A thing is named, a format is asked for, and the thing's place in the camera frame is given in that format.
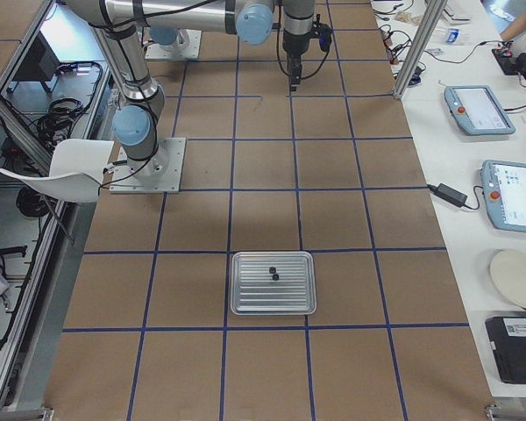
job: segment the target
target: metal mounting plate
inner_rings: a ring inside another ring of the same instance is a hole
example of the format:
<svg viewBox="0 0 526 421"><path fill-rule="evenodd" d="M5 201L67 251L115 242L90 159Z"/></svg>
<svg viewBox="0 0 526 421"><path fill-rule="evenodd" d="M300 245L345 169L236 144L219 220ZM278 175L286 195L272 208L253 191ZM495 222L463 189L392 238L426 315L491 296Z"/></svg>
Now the metal mounting plate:
<svg viewBox="0 0 526 421"><path fill-rule="evenodd" d="M198 60L201 51L202 31L187 29L189 45L182 50L169 52L160 47L160 44L152 44L146 49L147 61L184 61Z"/></svg>
<svg viewBox="0 0 526 421"><path fill-rule="evenodd" d="M109 190L113 194L132 194L132 193L178 193L181 183L181 171L183 170L183 157L185 155L185 138L168 138L159 141L160 147L167 149L169 154L168 168L160 177L158 182L151 186L145 186L137 178L130 177L124 181L111 184ZM126 153L123 148L119 150L117 157L119 161L126 160ZM129 175L130 169L126 165L115 167L113 180L125 178Z"/></svg>

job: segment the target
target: screen display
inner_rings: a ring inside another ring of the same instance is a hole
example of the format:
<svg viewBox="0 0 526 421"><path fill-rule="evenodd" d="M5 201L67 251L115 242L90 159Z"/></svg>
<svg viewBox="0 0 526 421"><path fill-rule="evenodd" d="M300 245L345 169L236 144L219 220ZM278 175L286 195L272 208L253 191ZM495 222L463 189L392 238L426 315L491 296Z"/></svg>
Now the screen display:
<svg viewBox="0 0 526 421"><path fill-rule="evenodd" d="M455 89L475 129L494 130L508 127L491 96L483 88Z"/></svg>
<svg viewBox="0 0 526 421"><path fill-rule="evenodd" d="M505 224L526 226L526 167L494 164Z"/></svg>

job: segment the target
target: blue cap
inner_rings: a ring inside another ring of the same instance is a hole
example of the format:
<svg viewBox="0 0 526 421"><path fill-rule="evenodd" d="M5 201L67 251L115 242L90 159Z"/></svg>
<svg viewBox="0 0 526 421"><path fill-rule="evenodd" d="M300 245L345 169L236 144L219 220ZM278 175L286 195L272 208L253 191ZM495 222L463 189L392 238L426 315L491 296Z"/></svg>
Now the blue cap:
<svg viewBox="0 0 526 421"><path fill-rule="evenodd" d="M177 29L153 26L150 28L150 38L162 46L171 46L177 39Z"/></svg>
<svg viewBox="0 0 526 421"><path fill-rule="evenodd" d="M127 105L113 117L113 131L125 146L140 144L150 132L150 116L137 105Z"/></svg>
<svg viewBox="0 0 526 421"><path fill-rule="evenodd" d="M271 34L273 13L263 4L246 6L236 20L236 32L246 43L257 46L263 43Z"/></svg>

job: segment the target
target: power adapter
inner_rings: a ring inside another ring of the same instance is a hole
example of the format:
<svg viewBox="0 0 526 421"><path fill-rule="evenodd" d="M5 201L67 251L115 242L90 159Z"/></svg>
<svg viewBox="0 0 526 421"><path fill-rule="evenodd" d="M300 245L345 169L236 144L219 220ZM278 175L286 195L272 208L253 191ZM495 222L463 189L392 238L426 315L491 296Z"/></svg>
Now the power adapter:
<svg viewBox="0 0 526 421"><path fill-rule="evenodd" d="M452 187L448 187L446 184L440 183L438 184L438 187L433 186L432 184L427 184L427 186L433 195L440 197L442 200L445 200L454 206L461 208L466 204L467 196Z"/></svg>

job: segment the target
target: metal tray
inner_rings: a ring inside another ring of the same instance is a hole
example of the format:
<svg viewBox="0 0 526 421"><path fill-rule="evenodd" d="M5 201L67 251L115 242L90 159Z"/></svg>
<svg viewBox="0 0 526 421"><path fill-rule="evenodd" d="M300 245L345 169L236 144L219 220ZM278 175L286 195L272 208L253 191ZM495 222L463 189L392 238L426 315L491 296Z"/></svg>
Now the metal tray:
<svg viewBox="0 0 526 421"><path fill-rule="evenodd" d="M313 313L316 311L316 281L311 254L234 254L231 266L230 307L232 312L238 315Z"/></svg>

